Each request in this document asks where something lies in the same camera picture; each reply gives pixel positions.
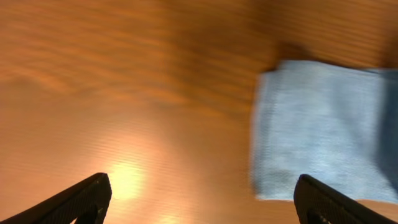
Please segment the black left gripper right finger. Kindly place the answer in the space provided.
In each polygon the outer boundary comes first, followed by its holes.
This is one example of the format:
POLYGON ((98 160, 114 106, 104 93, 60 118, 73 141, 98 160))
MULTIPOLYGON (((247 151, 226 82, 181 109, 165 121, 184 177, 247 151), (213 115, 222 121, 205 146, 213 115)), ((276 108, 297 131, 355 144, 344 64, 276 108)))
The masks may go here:
POLYGON ((397 224, 307 174, 298 178, 294 205, 300 224, 397 224))

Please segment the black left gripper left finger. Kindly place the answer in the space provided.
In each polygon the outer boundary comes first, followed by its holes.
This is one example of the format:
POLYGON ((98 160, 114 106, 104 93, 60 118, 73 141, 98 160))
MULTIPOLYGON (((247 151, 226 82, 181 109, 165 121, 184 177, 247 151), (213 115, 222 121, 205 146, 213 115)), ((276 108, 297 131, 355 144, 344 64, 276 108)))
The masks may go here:
POLYGON ((96 173, 2 224, 103 224, 112 196, 109 177, 96 173))

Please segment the blue microfiber cloth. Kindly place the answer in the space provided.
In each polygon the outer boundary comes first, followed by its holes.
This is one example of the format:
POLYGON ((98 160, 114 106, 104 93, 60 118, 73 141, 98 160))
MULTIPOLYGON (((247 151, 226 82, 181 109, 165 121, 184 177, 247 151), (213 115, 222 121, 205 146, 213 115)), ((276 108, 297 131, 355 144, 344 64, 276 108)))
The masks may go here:
POLYGON ((302 174, 353 199, 397 202, 397 70, 284 60, 260 75, 254 193, 292 200, 302 174))

